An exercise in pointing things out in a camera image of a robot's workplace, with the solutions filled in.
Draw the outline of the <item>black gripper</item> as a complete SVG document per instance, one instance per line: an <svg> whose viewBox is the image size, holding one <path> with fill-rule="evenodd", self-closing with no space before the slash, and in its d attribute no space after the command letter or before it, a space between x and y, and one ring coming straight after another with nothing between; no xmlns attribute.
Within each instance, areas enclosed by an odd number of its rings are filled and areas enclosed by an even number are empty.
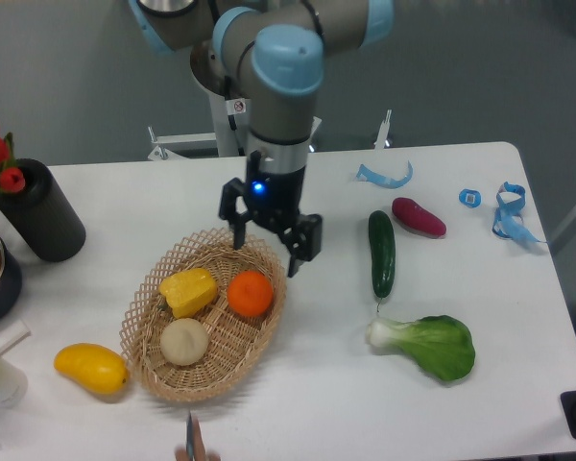
<svg viewBox="0 0 576 461"><path fill-rule="evenodd" d="M305 170L271 173L266 161L255 151L246 161L246 178L234 178L222 189L219 217L233 231L233 248L240 250L246 225L275 234L290 254L287 277L296 275L303 262L313 260L322 249L323 218L300 212L300 197Z"/></svg>

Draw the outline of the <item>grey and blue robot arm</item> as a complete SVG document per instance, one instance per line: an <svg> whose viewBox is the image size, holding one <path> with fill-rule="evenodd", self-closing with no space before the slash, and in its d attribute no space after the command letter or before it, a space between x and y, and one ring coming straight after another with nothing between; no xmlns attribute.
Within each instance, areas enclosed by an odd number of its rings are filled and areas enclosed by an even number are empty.
<svg viewBox="0 0 576 461"><path fill-rule="evenodd" d="M161 52L205 45L208 67L229 95L245 98L247 141L243 180L222 190L219 216L245 242L253 221L277 235L290 254L288 274L322 247L323 219L300 212L324 61L385 38L391 1L132 1L144 37Z"/></svg>

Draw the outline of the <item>person's hand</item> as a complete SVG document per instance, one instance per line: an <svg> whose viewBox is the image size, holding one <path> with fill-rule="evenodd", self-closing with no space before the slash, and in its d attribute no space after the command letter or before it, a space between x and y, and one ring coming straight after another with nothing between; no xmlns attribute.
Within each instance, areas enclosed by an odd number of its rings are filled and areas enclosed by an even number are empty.
<svg viewBox="0 0 576 461"><path fill-rule="evenodd" d="M219 453L205 447L198 419L190 413L186 421L186 441L184 446L175 448L176 461L221 461Z"/></svg>

